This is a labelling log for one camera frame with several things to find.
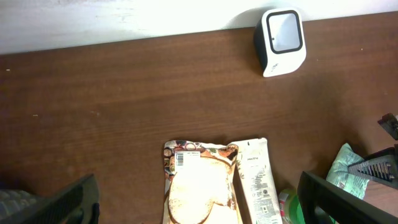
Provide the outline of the white shampoo tube gold cap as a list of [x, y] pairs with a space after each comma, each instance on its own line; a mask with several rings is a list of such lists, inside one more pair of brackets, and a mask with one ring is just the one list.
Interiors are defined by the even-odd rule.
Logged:
[[236, 167], [252, 223], [282, 224], [266, 138], [235, 141]]

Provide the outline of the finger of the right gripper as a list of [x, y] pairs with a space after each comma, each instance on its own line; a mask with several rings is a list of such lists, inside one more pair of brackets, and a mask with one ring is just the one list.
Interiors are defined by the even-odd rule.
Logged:
[[397, 116], [388, 113], [377, 122], [393, 139], [397, 140]]
[[397, 147], [375, 152], [364, 161], [348, 166], [352, 175], [397, 189]]

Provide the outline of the green lid jar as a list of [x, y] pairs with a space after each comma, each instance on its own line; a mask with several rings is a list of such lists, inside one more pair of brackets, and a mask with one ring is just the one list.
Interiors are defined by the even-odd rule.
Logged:
[[285, 223], [305, 224], [298, 195], [293, 189], [284, 189], [279, 196], [280, 214]]

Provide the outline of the beige oats pouch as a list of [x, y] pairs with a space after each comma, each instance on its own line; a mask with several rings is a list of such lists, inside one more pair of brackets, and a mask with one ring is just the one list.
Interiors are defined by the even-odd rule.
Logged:
[[233, 186], [239, 147], [172, 140], [164, 144], [163, 223], [242, 222]]

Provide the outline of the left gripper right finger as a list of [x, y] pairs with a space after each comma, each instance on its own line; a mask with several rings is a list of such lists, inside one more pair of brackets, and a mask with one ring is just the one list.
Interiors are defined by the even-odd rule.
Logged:
[[306, 223], [397, 224], [397, 217], [311, 172], [302, 172], [297, 195]]

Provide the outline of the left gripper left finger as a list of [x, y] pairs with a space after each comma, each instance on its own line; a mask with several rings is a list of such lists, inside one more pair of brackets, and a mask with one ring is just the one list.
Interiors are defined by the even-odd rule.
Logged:
[[86, 175], [61, 189], [54, 195], [44, 197], [29, 211], [23, 223], [1, 224], [98, 224], [100, 217], [100, 192], [95, 176]]

